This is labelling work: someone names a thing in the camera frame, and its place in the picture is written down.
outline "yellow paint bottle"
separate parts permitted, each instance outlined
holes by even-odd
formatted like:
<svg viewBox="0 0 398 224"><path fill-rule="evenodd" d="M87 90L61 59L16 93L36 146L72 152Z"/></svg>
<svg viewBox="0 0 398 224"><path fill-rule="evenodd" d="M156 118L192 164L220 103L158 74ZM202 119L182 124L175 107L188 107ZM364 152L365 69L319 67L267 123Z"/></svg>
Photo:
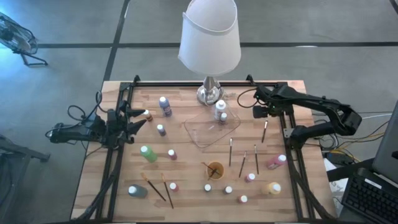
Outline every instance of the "yellow paint bottle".
<svg viewBox="0 0 398 224"><path fill-rule="evenodd" d="M280 187L280 184L277 182L272 182L269 185L264 186L261 191L263 194L279 194L282 188Z"/></svg>

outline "white lampshade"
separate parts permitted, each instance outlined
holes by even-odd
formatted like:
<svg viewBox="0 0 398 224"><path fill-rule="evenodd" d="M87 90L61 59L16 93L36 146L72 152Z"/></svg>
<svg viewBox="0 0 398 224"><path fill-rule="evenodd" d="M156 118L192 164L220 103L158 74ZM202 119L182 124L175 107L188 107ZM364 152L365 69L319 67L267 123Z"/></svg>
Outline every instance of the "white lampshade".
<svg viewBox="0 0 398 224"><path fill-rule="evenodd" d="M241 46L233 0L192 0L182 17L178 58L189 70L213 77L238 65Z"/></svg>

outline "paint bottle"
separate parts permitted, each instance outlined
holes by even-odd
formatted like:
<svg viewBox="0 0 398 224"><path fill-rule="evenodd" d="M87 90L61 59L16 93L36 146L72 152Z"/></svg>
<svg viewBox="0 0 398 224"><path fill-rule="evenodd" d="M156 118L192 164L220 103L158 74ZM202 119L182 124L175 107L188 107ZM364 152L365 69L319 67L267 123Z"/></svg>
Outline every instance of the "paint bottle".
<svg viewBox="0 0 398 224"><path fill-rule="evenodd" d="M149 146L141 147L141 155L145 157L149 162L155 162L157 160L157 155L152 151Z"/></svg>
<svg viewBox="0 0 398 224"><path fill-rule="evenodd" d="M277 182L272 182L261 189L263 194L279 194L282 188Z"/></svg>
<svg viewBox="0 0 398 224"><path fill-rule="evenodd" d="M170 189L171 189L172 191L174 191L174 192L178 192L178 190L179 190L180 188L178 187L178 185L177 185L176 183L172 182L172 183L170 183Z"/></svg>
<svg viewBox="0 0 398 224"><path fill-rule="evenodd" d="M232 187L226 186L226 187L224 188L224 194L230 194L230 193L232 193Z"/></svg>
<svg viewBox="0 0 398 224"><path fill-rule="evenodd" d="M220 116L220 124L225 124L226 123L226 113L222 113Z"/></svg>
<svg viewBox="0 0 398 224"><path fill-rule="evenodd" d="M254 181L255 178L256 178L256 175L254 175L254 174L248 174L248 175L244 178L244 181L246 181L246 183L250 183L250 182Z"/></svg>
<svg viewBox="0 0 398 224"><path fill-rule="evenodd" d="M286 156L283 154L277 155L267 162L268 169L276 169L286 163Z"/></svg>
<svg viewBox="0 0 398 224"><path fill-rule="evenodd" d="M171 160L177 159L177 154L175 153L175 151L173 149L170 149L168 154L169 154Z"/></svg>
<svg viewBox="0 0 398 224"><path fill-rule="evenodd" d="M205 192L209 192L211 191L211 185L210 184L206 184L205 185Z"/></svg>
<svg viewBox="0 0 398 224"><path fill-rule="evenodd" d="M152 121L154 119L152 117L151 113L149 112L149 110L145 110L144 115L145 115L145 118L147 119L147 121Z"/></svg>
<svg viewBox="0 0 398 224"><path fill-rule="evenodd" d="M169 100L166 97L160 97L159 106L162 108L163 116L169 117L172 115L172 109L170 107Z"/></svg>
<svg viewBox="0 0 398 224"><path fill-rule="evenodd" d="M159 124L156 128L157 128L157 131L159 132L159 134L161 136L165 136L166 135L166 130L163 128L163 125Z"/></svg>
<svg viewBox="0 0 398 224"><path fill-rule="evenodd" d="M246 203L246 202L248 202L248 196L246 196L246 195L239 196L239 197L238 197L238 202L239 202L239 203Z"/></svg>
<svg viewBox="0 0 398 224"><path fill-rule="evenodd" d="M225 101L224 100L217 101L214 118L216 120L220 120L221 114L225 112L225 109L226 109Z"/></svg>
<svg viewBox="0 0 398 224"><path fill-rule="evenodd" d="M129 187L129 195L132 197L144 198L148 194L148 190L140 185L133 184Z"/></svg>

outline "silver lamp stand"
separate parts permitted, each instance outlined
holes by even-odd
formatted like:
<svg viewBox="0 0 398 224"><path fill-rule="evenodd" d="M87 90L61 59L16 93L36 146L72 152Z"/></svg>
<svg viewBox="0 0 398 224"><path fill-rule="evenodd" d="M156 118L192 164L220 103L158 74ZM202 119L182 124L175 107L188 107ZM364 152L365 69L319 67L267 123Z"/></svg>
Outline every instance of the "silver lamp stand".
<svg viewBox="0 0 398 224"><path fill-rule="evenodd" d="M224 90L213 77L206 77L203 85L197 91L198 101L207 106L217 103L223 97Z"/></svg>

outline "wooden table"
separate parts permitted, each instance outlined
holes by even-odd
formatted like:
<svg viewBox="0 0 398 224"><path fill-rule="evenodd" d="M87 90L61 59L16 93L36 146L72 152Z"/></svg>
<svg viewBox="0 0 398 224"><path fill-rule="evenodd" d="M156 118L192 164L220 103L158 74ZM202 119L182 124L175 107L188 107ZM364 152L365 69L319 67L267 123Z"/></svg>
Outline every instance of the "wooden table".
<svg viewBox="0 0 398 224"><path fill-rule="evenodd" d="M289 86L305 93L304 82L288 81ZM103 102L104 109L114 108L118 97L120 82L104 82ZM237 96L251 87L225 88L224 97L232 111L239 116L240 126L232 133L221 138L213 145L197 148L188 135L184 122L196 115L203 113L206 108L196 99L195 87L137 87L132 98L133 108L149 110L154 120L147 122L136 136L136 142L125 145L123 163L119 179L118 196L114 212L115 222L272 222L297 220L292 188L290 186L289 170L287 165L276 170L267 170L265 161L277 154L284 154L279 118L268 118L269 124L266 140L261 143L264 119L254 119L251 109L239 107ZM251 105L254 103L253 92L241 97L241 103ZM173 116L162 116L158 100L161 96L169 99ZM313 125L311 111L306 108L294 106L297 124ZM105 118L104 113L97 111ZM156 126L163 124L167 135L158 134ZM229 160L229 139L233 138L233 156L231 167ZM260 174L256 174L256 163L253 145L257 144ZM158 159L151 164L139 153L143 145L152 146ZM98 144L90 143L88 152L96 149ZM167 151L174 149L178 155L176 161L168 158ZM239 169L243 153L248 150L248 156L239 179ZM308 181L312 192L319 202L331 213L335 208L331 191L326 176L320 149L315 146L304 146L303 156L307 168ZM81 179L76 193L72 218L79 216L94 199L100 189L106 150L99 150L86 159ZM225 175L221 180L209 180L205 174L206 167L200 162L219 161L224 165ZM161 181L160 173L163 172L167 182L175 182L180 187L178 192L171 192L174 209L169 200L163 201L149 184L140 176L145 172L152 183L167 198ZM244 176L249 172L256 174L254 182L245 183ZM263 195L261 187L278 182L282 186L279 195ZM128 187L138 184L148 189L148 196L144 199L130 197ZM203 186L211 184L213 190L205 193ZM233 192L225 195L222 190L227 185L232 186ZM248 203L239 204L237 197L247 195ZM305 200L301 192L302 207L305 210Z"/></svg>

